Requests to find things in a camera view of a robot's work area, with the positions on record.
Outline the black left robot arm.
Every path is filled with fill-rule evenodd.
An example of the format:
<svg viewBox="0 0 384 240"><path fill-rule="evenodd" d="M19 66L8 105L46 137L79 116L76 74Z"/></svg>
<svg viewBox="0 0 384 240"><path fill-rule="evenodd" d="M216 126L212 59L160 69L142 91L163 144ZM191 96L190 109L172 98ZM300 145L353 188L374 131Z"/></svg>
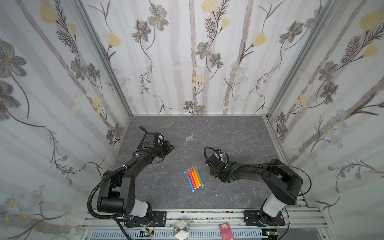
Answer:
<svg viewBox="0 0 384 240"><path fill-rule="evenodd" d="M150 217L150 203L137 200L135 181L140 172L155 158L164 159L175 147L159 132L145 132L133 157L115 171L107 171L97 187L96 209L102 217Z"/></svg>

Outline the teal green marker pen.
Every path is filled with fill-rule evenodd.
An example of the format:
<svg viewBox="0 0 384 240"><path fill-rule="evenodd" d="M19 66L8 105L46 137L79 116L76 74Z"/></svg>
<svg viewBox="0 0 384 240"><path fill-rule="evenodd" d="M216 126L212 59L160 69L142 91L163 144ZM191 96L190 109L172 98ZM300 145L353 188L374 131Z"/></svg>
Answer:
<svg viewBox="0 0 384 240"><path fill-rule="evenodd" d="M201 174L200 174L200 172L199 172L197 166L195 166L195 170L196 170L196 172L197 172L197 175L198 175L198 178L199 178L201 187L204 187L205 185L204 185L203 179L202 179L202 177L201 177Z"/></svg>

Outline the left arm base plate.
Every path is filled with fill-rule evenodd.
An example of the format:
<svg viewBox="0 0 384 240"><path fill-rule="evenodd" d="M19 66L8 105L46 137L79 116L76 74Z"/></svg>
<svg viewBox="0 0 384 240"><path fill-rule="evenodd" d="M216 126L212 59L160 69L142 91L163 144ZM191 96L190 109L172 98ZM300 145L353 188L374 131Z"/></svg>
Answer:
<svg viewBox="0 0 384 240"><path fill-rule="evenodd" d="M166 211L152 211L145 217L132 217L124 222L125 227L165 227L167 221Z"/></svg>

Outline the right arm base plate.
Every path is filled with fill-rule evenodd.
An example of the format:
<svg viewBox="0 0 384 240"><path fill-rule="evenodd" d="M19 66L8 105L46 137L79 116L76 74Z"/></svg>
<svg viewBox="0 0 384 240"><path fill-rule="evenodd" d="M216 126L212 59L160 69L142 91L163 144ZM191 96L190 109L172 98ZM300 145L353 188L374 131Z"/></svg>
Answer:
<svg viewBox="0 0 384 240"><path fill-rule="evenodd" d="M246 226L256 226L261 228L285 226L286 222L281 211L279 211L276 217L270 217L269 215L259 211L243 211L244 222Z"/></svg>

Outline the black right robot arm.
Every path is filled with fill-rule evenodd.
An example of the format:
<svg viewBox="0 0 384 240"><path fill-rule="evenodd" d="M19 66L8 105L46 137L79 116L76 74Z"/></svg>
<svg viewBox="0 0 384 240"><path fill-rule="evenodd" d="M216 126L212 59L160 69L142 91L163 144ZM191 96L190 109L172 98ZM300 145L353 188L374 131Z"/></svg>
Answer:
<svg viewBox="0 0 384 240"><path fill-rule="evenodd" d="M261 212L270 218L275 218L286 206L296 204L303 179L290 166L278 159L272 159L263 164L241 164L237 162L224 163L216 155L206 157L210 167L210 175L223 183L236 180L250 180L265 183L272 195L267 198Z"/></svg>

